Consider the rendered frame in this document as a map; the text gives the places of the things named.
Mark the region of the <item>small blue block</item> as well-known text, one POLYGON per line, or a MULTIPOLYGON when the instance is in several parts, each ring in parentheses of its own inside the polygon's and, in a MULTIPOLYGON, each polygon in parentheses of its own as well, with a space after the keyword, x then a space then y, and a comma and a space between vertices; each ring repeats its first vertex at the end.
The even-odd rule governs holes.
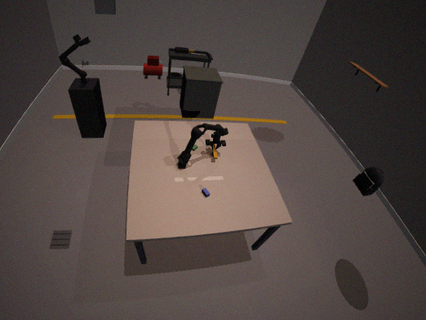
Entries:
POLYGON ((204 194, 204 196, 205 196, 206 198, 210 196, 210 193, 208 192, 208 190, 207 190, 206 188, 204 188, 204 189, 202 190, 202 193, 204 194))

